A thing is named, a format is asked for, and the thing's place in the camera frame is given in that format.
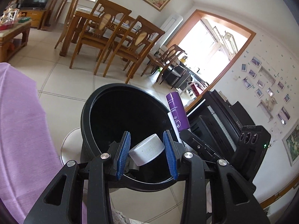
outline piano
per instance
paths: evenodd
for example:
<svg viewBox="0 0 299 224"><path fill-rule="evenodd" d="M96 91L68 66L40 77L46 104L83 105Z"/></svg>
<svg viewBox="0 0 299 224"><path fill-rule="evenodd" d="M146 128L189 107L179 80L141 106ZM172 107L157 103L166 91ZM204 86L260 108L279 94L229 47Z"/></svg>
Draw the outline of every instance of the piano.
<svg viewBox="0 0 299 224"><path fill-rule="evenodd" d="M216 90L206 92L187 116L191 131L228 161L237 149L242 127L255 125L240 102L230 105Z"/></svg>

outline wooden cabinet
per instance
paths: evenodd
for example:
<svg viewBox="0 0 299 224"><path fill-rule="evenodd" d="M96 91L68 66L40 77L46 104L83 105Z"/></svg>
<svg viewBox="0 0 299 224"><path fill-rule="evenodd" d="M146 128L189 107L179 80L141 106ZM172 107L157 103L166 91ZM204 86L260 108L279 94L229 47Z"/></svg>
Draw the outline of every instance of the wooden cabinet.
<svg viewBox="0 0 299 224"><path fill-rule="evenodd" d="M40 29L41 28L41 23L44 19L44 15L46 13L46 9L43 10L23 10L20 9L22 13L26 14L26 17L31 17L31 27Z"/></svg>

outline purple tube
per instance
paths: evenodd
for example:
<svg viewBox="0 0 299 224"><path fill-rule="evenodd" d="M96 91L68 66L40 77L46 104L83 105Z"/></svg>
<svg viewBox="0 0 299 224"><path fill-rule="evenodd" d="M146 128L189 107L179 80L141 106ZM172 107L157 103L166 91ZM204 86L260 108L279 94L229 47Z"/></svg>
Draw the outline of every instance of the purple tube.
<svg viewBox="0 0 299 224"><path fill-rule="evenodd" d="M182 130L189 129L190 124L180 94L178 92L168 93L166 99L178 131L181 132Z"/></svg>

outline purple cloth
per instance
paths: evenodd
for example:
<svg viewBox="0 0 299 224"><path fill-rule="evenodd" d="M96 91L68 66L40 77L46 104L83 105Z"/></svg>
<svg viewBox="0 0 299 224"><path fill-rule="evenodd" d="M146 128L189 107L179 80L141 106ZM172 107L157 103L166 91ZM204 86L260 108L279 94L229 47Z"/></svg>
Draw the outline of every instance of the purple cloth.
<svg viewBox="0 0 299 224"><path fill-rule="evenodd" d="M19 224L61 168L35 81L0 63L0 198Z"/></svg>

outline white tube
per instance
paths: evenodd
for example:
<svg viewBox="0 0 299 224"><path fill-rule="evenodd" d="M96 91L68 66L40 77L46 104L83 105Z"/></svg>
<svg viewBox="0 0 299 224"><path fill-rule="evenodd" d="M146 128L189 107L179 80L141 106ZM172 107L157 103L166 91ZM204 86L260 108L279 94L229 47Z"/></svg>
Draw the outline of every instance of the white tube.
<svg viewBox="0 0 299 224"><path fill-rule="evenodd" d="M176 126L176 123L174 121L174 118L173 118L173 115L172 115L171 112L168 113L168 117L170 119L170 122L171 122L171 125L173 127L174 133L175 133L175 135L176 135L176 137L178 139L178 142L183 144L183 141L180 139L180 133L178 132L178 128Z"/></svg>

